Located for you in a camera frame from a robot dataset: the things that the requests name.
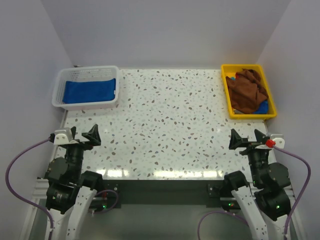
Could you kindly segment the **brown towel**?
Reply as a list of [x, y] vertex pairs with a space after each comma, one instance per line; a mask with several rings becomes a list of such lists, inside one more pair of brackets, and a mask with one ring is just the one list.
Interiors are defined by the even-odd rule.
[[253, 114], [261, 103], [269, 99], [267, 90], [262, 85], [262, 78], [253, 69], [243, 68], [236, 72], [234, 79], [225, 77], [231, 107], [243, 114]]

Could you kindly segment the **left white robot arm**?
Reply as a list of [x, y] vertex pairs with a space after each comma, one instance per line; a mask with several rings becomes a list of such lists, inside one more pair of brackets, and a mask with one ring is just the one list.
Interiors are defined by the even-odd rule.
[[53, 159], [45, 173], [49, 187], [45, 206], [50, 214], [46, 237], [50, 240], [78, 240], [94, 197], [103, 193], [103, 177], [93, 171], [82, 171], [84, 152], [101, 145], [98, 125], [76, 139], [76, 127], [60, 128], [49, 141], [65, 149], [63, 157]]

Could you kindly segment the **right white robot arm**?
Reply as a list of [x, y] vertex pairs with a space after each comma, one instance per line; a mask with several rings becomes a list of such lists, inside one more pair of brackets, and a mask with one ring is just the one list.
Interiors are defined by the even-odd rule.
[[291, 239], [289, 220], [291, 201], [285, 188], [291, 184], [289, 171], [279, 162], [269, 163], [273, 147], [284, 149], [281, 134], [254, 131], [255, 141], [241, 137], [231, 130], [229, 149], [241, 148], [240, 155], [248, 158], [252, 182], [240, 170], [226, 174], [222, 190], [233, 196], [243, 213], [254, 240]]

